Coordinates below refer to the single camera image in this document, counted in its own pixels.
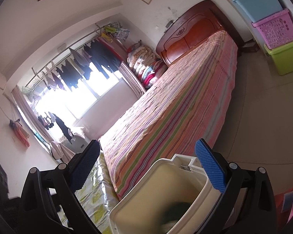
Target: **tile floor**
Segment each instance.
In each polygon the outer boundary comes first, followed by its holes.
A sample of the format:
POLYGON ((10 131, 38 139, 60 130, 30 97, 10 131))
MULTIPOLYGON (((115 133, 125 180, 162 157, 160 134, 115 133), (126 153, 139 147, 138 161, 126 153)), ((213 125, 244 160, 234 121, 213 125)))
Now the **tile floor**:
POLYGON ((293 187, 293 72, 279 76, 261 51, 238 58, 236 86, 213 150, 268 171, 274 193, 293 187))

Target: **bed frame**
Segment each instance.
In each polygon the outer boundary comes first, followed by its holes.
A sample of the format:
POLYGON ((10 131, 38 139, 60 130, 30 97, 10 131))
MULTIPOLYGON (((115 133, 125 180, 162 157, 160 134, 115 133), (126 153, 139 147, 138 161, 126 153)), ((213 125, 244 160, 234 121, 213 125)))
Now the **bed frame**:
POLYGON ((156 52, 168 66, 204 43, 215 32, 225 30, 241 48, 244 41, 238 31, 211 0, 194 5, 167 30, 156 52))

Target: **plastic container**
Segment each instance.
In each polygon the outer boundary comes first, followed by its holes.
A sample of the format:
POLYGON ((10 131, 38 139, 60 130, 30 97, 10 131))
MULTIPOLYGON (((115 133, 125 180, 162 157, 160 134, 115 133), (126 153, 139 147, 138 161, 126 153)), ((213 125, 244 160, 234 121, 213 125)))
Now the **plastic container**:
POLYGON ((293 72, 293 42, 270 50, 265 44, 265 49, 271 55, 279 75, 293 72))
POLYGON ((288 9, 252 23, 252 25, 260 32, 267 47, 271 50, 293 41, 293 22, 288 9))
POLYGON ((174 202, 191 203, 168 234, 193 234, 212 211, 221 193, 213 188, 196 157, 175 154, 157 160, 111 211, 114 234, 163 233, 163 212, 174 202))
POLYGON ((253 23, 282 11, 278 0, 232 0, 240 6, 253 23))

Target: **trash bin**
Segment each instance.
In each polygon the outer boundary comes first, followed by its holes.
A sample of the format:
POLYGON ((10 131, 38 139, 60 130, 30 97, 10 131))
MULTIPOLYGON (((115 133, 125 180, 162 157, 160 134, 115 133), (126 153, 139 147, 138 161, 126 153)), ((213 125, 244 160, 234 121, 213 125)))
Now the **trash bin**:
POLYGON ((175 154, 171 160, 157 160, 111 211, 111 229, 114 234, 163 233, 165 210, 175 202, 187 202, 190 208, 168 233, 193 234, 220 195, 196 157, 175 154))

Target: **green plastic box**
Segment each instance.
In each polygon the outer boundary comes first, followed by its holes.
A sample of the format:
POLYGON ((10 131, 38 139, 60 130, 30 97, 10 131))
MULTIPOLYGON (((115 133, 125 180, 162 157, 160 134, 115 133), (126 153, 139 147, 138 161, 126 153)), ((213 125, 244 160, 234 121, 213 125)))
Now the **green plastic box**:
POLYGON ((279 75, 293 72, 293 42, 270 50, 266 44, 265 49, 271 55, 279 75))

